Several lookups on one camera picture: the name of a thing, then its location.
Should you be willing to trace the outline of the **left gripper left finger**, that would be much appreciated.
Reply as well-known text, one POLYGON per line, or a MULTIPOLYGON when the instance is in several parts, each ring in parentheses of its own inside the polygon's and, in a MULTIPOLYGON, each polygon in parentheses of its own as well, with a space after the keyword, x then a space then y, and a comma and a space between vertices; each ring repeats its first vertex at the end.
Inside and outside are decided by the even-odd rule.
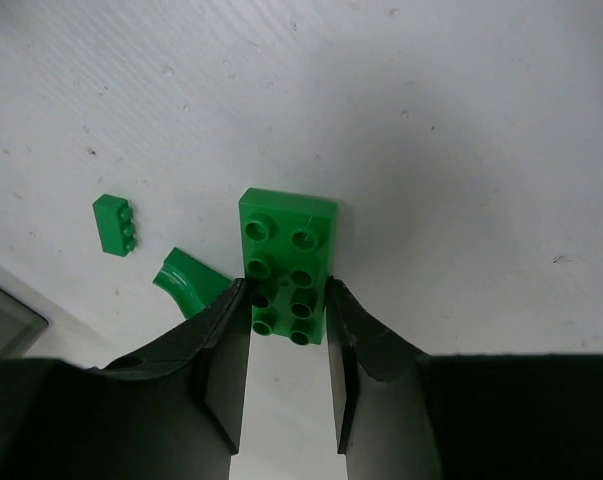
POLYGON ((250 304, 237 279, 102 369, 0 360, 0 479, 225 479, 241 438, 250 304))

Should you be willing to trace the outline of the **tiny dark green lego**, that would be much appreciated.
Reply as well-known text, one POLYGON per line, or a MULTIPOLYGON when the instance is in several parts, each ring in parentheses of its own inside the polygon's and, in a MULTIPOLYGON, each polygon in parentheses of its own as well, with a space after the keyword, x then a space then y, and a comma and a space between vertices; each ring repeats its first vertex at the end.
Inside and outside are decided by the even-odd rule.
POLYGON ((128 200, 103 194, 92 204, 102 251, 125 257, 137 245, 133 209, 128 200))

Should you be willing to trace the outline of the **dark green lego plate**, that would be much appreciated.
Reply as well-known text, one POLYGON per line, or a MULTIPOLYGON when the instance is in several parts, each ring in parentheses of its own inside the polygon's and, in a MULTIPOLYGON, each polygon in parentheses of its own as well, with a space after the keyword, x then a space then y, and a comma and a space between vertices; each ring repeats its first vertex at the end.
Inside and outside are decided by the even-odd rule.
POLYGON ((249 188, 238 207, 253 331, 299 346, 319 345, 337 203, 249 188))

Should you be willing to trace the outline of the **small dark green lego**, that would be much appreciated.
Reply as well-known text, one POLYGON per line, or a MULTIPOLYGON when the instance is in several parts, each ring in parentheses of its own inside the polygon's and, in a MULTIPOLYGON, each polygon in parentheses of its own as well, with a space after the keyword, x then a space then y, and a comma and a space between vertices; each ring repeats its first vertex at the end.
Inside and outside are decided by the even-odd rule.
POLYGON ((211 305, 232 280, 173 248, 152 283, 172 298, 185 319, 190 319, 211 305))

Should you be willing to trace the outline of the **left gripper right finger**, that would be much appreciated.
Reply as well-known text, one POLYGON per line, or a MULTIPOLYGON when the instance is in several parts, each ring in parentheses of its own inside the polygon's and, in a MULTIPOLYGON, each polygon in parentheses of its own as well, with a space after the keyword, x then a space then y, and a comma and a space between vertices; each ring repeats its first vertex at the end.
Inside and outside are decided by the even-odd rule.
POLYGON ((326 289, 351 479, 603 479, 603 354, 430 355, 326 289))

